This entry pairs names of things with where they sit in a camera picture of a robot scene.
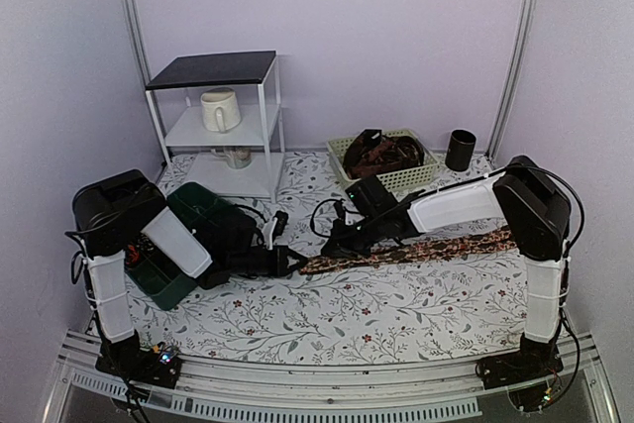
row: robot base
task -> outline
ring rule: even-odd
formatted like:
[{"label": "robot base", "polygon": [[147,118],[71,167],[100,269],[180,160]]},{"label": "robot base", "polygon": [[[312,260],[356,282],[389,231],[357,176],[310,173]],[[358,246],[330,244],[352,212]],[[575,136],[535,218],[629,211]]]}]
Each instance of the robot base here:
[{"label": "robot base", "polygon": [[475,374],[482,379],[485,389],[553,375],[564,369],[555,342],[557,337],[548,344],[541,344],[522,335],[519,351],[480,359],[475,365]]},{"label": "robot base", "polygon": [[[174,357],[166,364],[157,363],[156,354],[151,351],[141,351],[142,362],[153,362],[151,366],[141,365],[128,376],[132,382],[147,383],[148,385],[162,386],[163,388],[176,388],[180,376],[182,360]],[[121,377],[121,374],[113,366],[112,361],[103,355],[99,356],[95,368],[104,373]]]}]

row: brown cloth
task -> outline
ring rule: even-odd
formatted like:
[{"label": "brown cloth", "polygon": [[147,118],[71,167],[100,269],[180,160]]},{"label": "brown cloth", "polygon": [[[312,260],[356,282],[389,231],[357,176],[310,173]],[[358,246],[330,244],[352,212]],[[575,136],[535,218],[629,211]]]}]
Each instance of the brown cloth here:
[{"label": "brown cloth", "polygon": [[349,178],[365,178],[423,165],[425,153],[414,138],[383,136],[380,130],[363,131],[344,155]]},{"label": "brown cloth", "polygon": [[319,274],[341,271],[349,267],[383,264],[407,264],[430,261],[449,261],[465,255],[488,255],[517,248],[508,227],[498,228],[482,235],[447,240],[423,240],[412,245],[377,250],[368,258],[326,258],[308,260],[300,274]]}]

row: metal pole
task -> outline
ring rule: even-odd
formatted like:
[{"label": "metal pole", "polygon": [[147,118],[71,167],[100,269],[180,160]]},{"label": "metal pole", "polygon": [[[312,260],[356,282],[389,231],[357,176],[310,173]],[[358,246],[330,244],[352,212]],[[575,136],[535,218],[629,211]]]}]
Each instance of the metal pole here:
[{"label": "metal pole", "polygon": [[160,151],[162,152],[163,157],[165,158],[165,163],[167,165],[167,169],[171,174],[171,179],[175,180],[176,177],[174,175],[174,167],[171,163],[171,158],[169,157],[169,150],[167,149],[167,144],[165,143],[165,137],[160,130],[160,121],[159,121],[159,110],[157,108],[157,103],[155,103],[154,97],[151,91],[146,91],[146,97],[148,99],[148,106],[150,107],[150,115],[152,116],[152,122],[155,125],[155,130],[157,131],[158,144],[160,145]]},{"label": "metal pole", "polygon": [[522,0],[522,10],[517,28],[517,36],[515,38],[513,56],[508,68],[508,74],[506,76],[506,82],[504,83],[497,117],[495,118],[495,124],[486,150],[486,154],[493,162],[495,162],[497,154],[499,153],[499,148],[504,136],[504,130],[506,129],[511,107],[513,105],[513,99],[515,97],[517,82],[519,80],[519,74],[522,66],[522,59],[524,57],[524,52],[526,51],[536,3],[537,0]]},{"label": "metal pole", "polygon": [[[121,0],[121,3],[123,5],[126,26],[128,27],[128,35],[130,36],[130,43],[132,45],[132,51],[135,56],[137,70],[139,72],[141,82],[143,83],[143,88],[145,89],[146,85],[150,82],[151,74],[148,64],[148,57],[146,55],[146,47],[143,41],[143,35],[141,34],[141,23],[139,22],[137,1]],[[150,94],[152,95],[153,103],[158,104],[155,93],[152,91],[150,92]],[[151,115],[153,122],[158,122],[157,134],[162,134],[162,136],[158,138],[158,143],[161,145],[162,148],[162,138],[165,136],[165,126],[159,111],[157,111],[156,118],[152,111]]]},{"label": "metal pole", "polygon": [[268,123],[266,122],[266,96],[264,94],[264,83],[258,85],[258,99],[260,103],[260,119],[262,121],[262,138],[264,143],[264,160],[266,161],[266,176],[268,178],[268,192],[271,203],[275,203],[275,182],[273,180],[273,167],[270,157]]},{"label": "metal pole", "polygon": [[279,87],[279,58],[275,57],[274,60],[274,74],[275,74],[275,101],[279,112],[277,113],[277,133],[279,134],[279,149],[284,154],[286,152],[286,142],[284,139],[284,125],[281,118],[281,88]]}]

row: green plastic basket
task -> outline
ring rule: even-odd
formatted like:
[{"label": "green plastic basket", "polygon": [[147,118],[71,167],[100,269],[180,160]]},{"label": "green plastic basket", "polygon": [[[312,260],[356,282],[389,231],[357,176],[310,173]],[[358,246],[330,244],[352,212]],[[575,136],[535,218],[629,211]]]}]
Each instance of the green plastic basket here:
[{"label": "green plastic basket", "polygon": [[207,221],[222,226],[227,217],[243,212],[196,182],[182,184],[167,197],[167,205],[189,230]]},{"label": "green plastic basket", "polygon": [[[409,136],[418,140],[416,135],[409,129],[386,131],[383,134],[390,137]],[[327,143],[328,154],[330,156],[330,165],[335,171],[335,175],[337,175],[339,183],[341,183],[344,189],[350,187],[353,183],[358,181],[358,179],[349,178],[343,167],[344,155],[346,154],[346,151],[348,150],[350,144],[352,144],[356,138],[357,137],[354,136],[352,138],[335,139],[332,141],[328,141]],[[387,190],[389,190],[390,192],[396,192],[399,190],[415,188],[421,185],[425,185],[434,179],[434,177],[438,173],[438,170],[440,169],[440,161],[436,159],[436,157],[432,153],[430,153],[424,146],[423,151],[425,152],[424,165],[420,167],[412,167],[405,170],[399,170],[398,172],[381,173],[377,175],[377,177]]]},{"label": "green plastic basket", "polygon": [[149,296],[163,311],[176,307],[197,284],[184,274],[176,264],[160,250],[155,250],[126,273],[139,289]]}]

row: white mug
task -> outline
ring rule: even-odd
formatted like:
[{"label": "white mug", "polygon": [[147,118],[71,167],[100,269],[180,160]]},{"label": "white mug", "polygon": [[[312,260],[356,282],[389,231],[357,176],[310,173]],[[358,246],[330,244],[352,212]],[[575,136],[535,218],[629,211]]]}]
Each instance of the white mug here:
[{"label": "white mug", "polygon": [[236,92],[231,88],[216,88],[203,93],[202,120],[205,129],[216,133],[226,133],[242,120]]}]

